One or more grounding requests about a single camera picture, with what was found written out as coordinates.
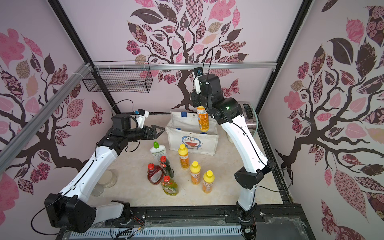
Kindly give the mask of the white canvas Doraemon shopping bag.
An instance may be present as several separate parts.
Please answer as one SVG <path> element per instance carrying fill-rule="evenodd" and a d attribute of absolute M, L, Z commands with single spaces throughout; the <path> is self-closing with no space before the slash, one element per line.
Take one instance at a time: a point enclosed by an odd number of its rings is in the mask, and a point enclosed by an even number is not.
<path fill-rule="evenodd" d="M 170 150 L 178 151 L 184 144 L 190 153 L 214 156 L 219 142 L 218 124 L 209 119 L 207 132 L 201 131 L 198 115 L 188 112 L 171 112 L 166 126 Z"/>

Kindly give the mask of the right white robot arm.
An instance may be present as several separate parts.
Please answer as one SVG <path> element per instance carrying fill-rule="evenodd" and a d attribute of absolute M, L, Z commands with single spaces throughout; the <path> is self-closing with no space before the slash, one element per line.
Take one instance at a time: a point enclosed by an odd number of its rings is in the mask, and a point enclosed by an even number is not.
<path fill-rule="evenodd" d="M 219 77 L 213 74 L 193 74 L 194 89 L 191 101 L 194 107 L 203 107 L 211 118 L 225 130 L 238 150 L 244 166 L 235 173 L 242 187 L 237 205 L 249 212 L 255 205 L 256 188 L 269 167 L 247 126 L 241 105 L 234 98 L 226 98 Z"/>

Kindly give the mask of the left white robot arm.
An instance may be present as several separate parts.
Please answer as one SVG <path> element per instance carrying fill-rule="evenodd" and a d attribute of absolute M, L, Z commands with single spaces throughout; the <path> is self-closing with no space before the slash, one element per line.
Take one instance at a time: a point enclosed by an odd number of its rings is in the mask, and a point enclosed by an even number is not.
<path fill-rule="evenodd" d="M 100 222 L 131 220 L 129 203 L 113 201 L 108 205 L 92 207 L 88 201 L 107 168 L 130 142 L 155 140 L 165 132 L 165 128 L 160 126 L 146 126 L 144 122 L 148 115 L 147 111 L 138 110 L 112 117 L 112 127 L 96 144 L 95 152 L 86 165 L 58 194 L 50 194 L 45 199 L 45 209 L 52 227 L 85 233 Z"/>

